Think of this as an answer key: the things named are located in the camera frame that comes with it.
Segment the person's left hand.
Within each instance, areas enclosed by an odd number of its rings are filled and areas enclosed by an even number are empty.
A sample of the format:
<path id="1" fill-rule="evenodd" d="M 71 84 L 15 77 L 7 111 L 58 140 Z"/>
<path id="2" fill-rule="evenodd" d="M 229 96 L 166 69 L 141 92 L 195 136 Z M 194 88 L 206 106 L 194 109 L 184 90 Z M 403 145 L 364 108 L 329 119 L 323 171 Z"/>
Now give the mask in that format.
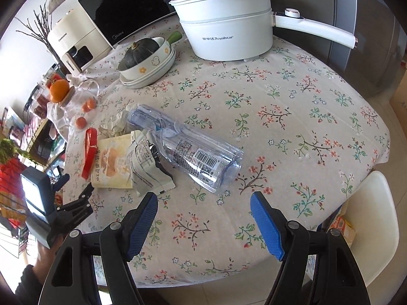
<path id="1" fill-rule="evenodd" d="M 42 245 L 42 243 L 37 242 L 38 254 L 35 265 L 33 266 L 33 272 L 41 285 L 44 284 L 48 276 L 48 272 L 56 257 L 56 252 L 62 245 L 63 240 L 63 235 L 57 236 L 50 249 Z"/>

